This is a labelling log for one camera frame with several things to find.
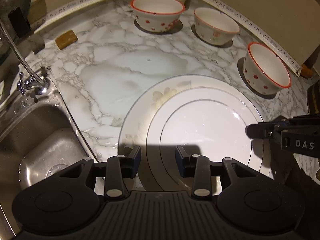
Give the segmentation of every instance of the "marble countertop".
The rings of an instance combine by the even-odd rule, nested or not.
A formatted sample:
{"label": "marble countertop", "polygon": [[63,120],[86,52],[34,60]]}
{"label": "marble countertop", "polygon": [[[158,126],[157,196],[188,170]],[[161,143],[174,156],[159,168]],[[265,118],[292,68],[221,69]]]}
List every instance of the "marble countertop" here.
{"label": "marble countertop", "polygon": [[[232,46],[225,48],[206,44],[194,35],[193,10],[209,5],[191,0],[180,17],[183,28],[179,32],[154,35],[134,25],[129,2],[107,0],[51,25],[41,32],[45,49],[27,58],[33,68],[51,68],[69,111],[99,161],[117,154],[121,125],[137,98],[172,76],[201,74],[222,80],[249,98],[264,121],[280,114],[308,113],[306,93],[315,80],[292,75],[292,86],[271,100],[247,88],[237,62],[254,38],[244,29],[233,38]],[[79,40],[59,50],[54,39],[70,29]],[[314,179],[317,160],[295,157]]]}

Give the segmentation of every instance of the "red rim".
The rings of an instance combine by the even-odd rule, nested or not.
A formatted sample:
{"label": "red rim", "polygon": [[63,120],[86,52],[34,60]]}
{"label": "red rim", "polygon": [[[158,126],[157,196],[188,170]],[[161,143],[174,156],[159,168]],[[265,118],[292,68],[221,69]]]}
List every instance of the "red rim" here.
{"label": "red rim", "polygon": [[227,31],[225,31],[225,30],[222,30],[222,29],[219,29],[219,28],[217,28],[217,27],[212,26],[211,24],[205,22],[204,20],[201,20],[201,19],[197,16],[197,14],[196,14],[196,10],[197,10],[197,9],[198,9],[198,8],[196,8],[196,9],[193,11],[193,13],[195,14],[195,17],[196,17],[200,22],[202,22],[202,23],[204,23],[204,24],[206,24],[206,25],[208,25],[208,26],[210,26],[210,27],[212,27],[212,28],[215,28],[216,30],[218,30],[218,31],[220,31],[220,32],[223,32],[223,33],[237,34],[237,33],[240,32],[240,27],[239,27],[239,25],[238,25],[237,22],[236,22],[234,19],[232,19],[231,17],[230,17],[230,19],[233,20],[233,21],[238,25],[239,31],[237,31],[237,32],[227,32]]}
{"label": "red rim", "polygon": [[174,0],[175,2],[177,2],[177,3],[179,3],[179,4],[182,5],[182,10],[181,10],[181,11],[176,12],[176,13],[155,13],[155,12],[144,11],[144,10],[138,9],[137,7],[135,7],[135,6],[133,5],[134,1],[135,1],[135,0],[132,0],[132,1],[130,2],[130,6],[131,6],[133,9],[135,9],[135,10],[137,10],[137,11],[140,11],[140,12],[150,13],[150,14],[156,14],[156,15],[175,15],[175,14],[183,13],[183,12],[185,11],[185,9],[186,9],[186,7],[184,6],[184,4],[180,3],[180,2],[177,1],[177,0]]}
{"label": "red rim", "polygon": [[[270,77],[260,68],[260,66],[259,66],[258,63],[255,61],[254,57],[253,57],[252,54],[251,54],[250,47],[251,47],[252,44],[258,44],[258,45],[264,46],[265,48],[267,48],[268,50],[270,50],[273,54],[275,54],[275,55],[277,56],[277,58],[281,61],[283,67],[285,68],[285,70],[286,70],[287,73],[288,73],[288,76],[289,76],[289,85],[287,85],[287,86],[282,86],[282,85],[278,84],[277,82],[275,82],[272,78],[270,78]],[[286,66],[285,66],[284,62],[282,61],[282,59],[280,59],[280,58],[278,57],[278,55],[277,55],[276,53],[274,53],[274,51],[272,51],[269,47],[267,47],[267,46],[264,45],[264,44],[258,43],[258,42],[250,42],[250,43],[248,44],[248,52],[249,52],[250,57],[252,58],[252,60],[253,60],[254,63],[256,64],[256,66],[257,66],[257,67],[261,70],[261,72],[262,72],[268,79],[270,79],[274,84],[276,84],[277,86],[282,87],[282,88],[289,88],[289,87],[291,86],[291,77],[290,77],[290,74],[289,74],[288,69],[286,68]]]}

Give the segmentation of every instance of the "decorative border strip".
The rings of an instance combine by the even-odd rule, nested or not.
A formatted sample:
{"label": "decorative border strip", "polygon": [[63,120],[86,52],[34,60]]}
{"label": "decorative border strip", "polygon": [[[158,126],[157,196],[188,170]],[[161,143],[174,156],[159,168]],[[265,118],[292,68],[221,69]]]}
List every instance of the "decorative border strip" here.
{"label": "decorative border strip", "polygon": [[[34,22],[31,27],[38,33],[51,23],[62,19],[63,17],[76,12],[82,8],[90,6],[92,4],[98,3],[104,0],[73,0],[72,2],[55,9],[54,11],[48,13],[43,18],[40,18]],[[271,50],[273,50],[287,65],[288,67],[299,77],[301,72],[301,67],[299,64],[275,41],[273,40],[265,31],[258,27],[255,23],[250,21],[248,18],[244,17],[241,13],[237,12],[227,4],[220,0],[202,0],[213,7],[219,9],[223,13],[227,14],[235,21],[243,25],[247,30],[256,35],[261,41],[263,41]]]}
{"label": "decorative border strip", "polygon": [[301,67],[299,64],[284,50],[274,39],[272,39],[264,30],[258,27],[255,23],[244,17],[241,13],[234,10],[227,4],[220,0],[202,0],[213,7],[219,9],[232,19],[243,25],[247,30],[256,35],[261,41],[263,41],[271,50],[273,50],[287,66],[299,77]]}

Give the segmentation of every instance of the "sink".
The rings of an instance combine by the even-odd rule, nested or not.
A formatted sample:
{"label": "sink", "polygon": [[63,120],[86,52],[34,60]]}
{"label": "sink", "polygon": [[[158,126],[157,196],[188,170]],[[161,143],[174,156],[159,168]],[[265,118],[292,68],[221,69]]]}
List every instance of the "sink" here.
{"label": "sink", "polygon": [[11,205],[21,190],[85,157],[95,159],[52,82],[36,99],[18,95],[0,114],[0,239],[20,231]]}

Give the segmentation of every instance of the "bowl with pink rim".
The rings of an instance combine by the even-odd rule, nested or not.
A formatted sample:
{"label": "bowl with pink rim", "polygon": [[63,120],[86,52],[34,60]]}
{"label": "bowl with pink rim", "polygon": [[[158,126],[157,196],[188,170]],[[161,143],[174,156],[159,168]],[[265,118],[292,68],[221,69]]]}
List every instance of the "bowl with pink rim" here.
{"label": "bowl with pink rim", "polygon": [[185,7],[177,0],[132,0],[135,20],[149,32],[166,32],[175,26]]}
{"label": "bowl with pink rim", "polygon": [[223,45],[240,32],[239,25],[218,10],[199,7],[195,9],[194,14],[196,33],[212,45]]}
{"label": "bowl with pink rim", "polygon": [[276,94],[291,86],[283,61],[266,45],[251,42],[244,58],[243,74],[248,84],[263,95]]}

